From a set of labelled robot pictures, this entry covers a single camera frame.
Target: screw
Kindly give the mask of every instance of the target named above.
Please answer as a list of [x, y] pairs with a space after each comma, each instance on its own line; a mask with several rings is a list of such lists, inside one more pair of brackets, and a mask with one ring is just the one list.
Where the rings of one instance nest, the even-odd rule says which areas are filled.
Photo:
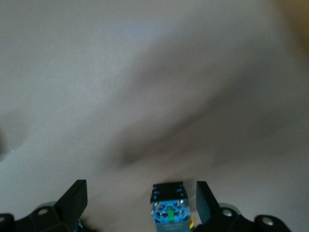
[[268, 218], [268, 217], [263, 217], [263, 218], [262, 218], [262, 221], [263, 221], [266, 225], [268, 225], [268, 226], [273, 226], [273, 225], [274, 225], [274, 222], [273, 222], [270, 218]]
[[232, 212], [228, 209], [224, 209], [222, 213], [227, 217], [231, 217], [233, 215]]
[[38, 215], [43, 215], [43, 214], [46, 214], [48, 212], [47, 209], [41, 209], [39, 212], [38, 212]]

